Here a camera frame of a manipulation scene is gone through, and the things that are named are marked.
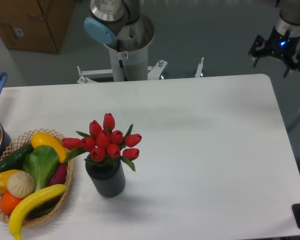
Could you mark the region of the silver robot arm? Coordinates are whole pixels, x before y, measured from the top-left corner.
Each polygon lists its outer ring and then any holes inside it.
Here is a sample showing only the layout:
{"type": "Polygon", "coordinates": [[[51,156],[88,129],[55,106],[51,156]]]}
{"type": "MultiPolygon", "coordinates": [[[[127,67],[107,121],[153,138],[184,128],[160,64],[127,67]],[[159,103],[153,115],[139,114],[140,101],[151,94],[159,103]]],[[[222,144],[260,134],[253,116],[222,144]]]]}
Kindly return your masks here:
{"type": "Polygon", "coordinates": [[[265,40],[257,35],[248,54],[255,67],[260,58],[272,57],[283,61],[286,70],[284,77],[291,71],[300,71],[300,0],[260,0],[260,3],[279,8],[279,18],[270,36],[265,40]]]}

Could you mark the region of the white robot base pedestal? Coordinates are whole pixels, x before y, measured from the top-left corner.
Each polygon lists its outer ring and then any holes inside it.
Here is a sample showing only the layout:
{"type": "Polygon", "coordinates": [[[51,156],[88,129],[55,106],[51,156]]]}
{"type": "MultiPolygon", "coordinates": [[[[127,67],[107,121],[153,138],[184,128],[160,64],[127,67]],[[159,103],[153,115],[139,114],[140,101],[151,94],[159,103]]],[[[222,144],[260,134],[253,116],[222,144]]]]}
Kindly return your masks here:
{"type": "Polygon", "coordinates": [[[141,13],[138,0],[92,0],[84,29],[109,52],[110,70],[80,71],[80,79],[109,78],[114,82],[161,80],[168,63],[148,65],[148,49],[155,35],[151,19],[141,13]]]}

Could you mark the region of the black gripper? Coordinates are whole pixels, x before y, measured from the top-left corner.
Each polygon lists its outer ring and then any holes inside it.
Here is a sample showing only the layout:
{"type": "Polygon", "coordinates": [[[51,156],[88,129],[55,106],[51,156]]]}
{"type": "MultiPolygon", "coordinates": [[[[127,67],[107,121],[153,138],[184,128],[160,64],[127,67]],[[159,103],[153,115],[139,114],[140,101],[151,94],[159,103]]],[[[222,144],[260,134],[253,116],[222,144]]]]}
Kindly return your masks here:
{"type": "Polygon", "coordinates": [[[286,66],[284,78],[290,71],[299,72],[300,50],[297,50],[299,42],[300,25],[276,23],[268,40],[257,35],[252,43],[248,51],[248,55],[253,60],[252,66],[256,67],[260,58],[271,56],[283,60],[286,66]]]}

